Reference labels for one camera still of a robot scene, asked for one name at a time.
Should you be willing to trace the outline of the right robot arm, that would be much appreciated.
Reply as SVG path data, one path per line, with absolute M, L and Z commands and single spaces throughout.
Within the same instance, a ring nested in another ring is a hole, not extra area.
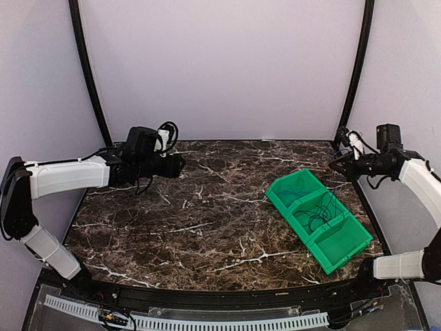
M 376 147 L 370 148 L 355 130 L 341 127 L 336 143 L 349 152 L 329 163 L 329 167 L 348 181 L 361 176 L 368 179 L 379 176 L 382 181 L 399 181 L 420 200 L 436 225 L 440 225 L 440 176 L 429 160 L 418 152 L 404 148 L 400 126 L 382 124 L 376 128 Z M 394 280 L 417 280 L 440 284 L 440 234 L 436 233 L 429 245 L 421 250 L 366 258 L 351 285 L 352 294 L 366 299 L 380 286 Z

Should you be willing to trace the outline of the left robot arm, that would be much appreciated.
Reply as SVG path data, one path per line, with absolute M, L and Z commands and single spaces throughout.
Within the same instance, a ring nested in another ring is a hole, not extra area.
M 126 141 L 101 148 L 91 155 L 60 161 L 9 160 L 1 181 L 1 234 L 6 241 L 17 240 L 48 264 L 83 301 L 97 295 L 88 270 L 54 237 L 34 215 L 32 202 L 60 192 L 87 188 L 139 185 L 141 179 L 177 178 L 185 167 L 184 158 L 172 152 L 178 127 L 166 121 L 154 130 L 130 128 Z

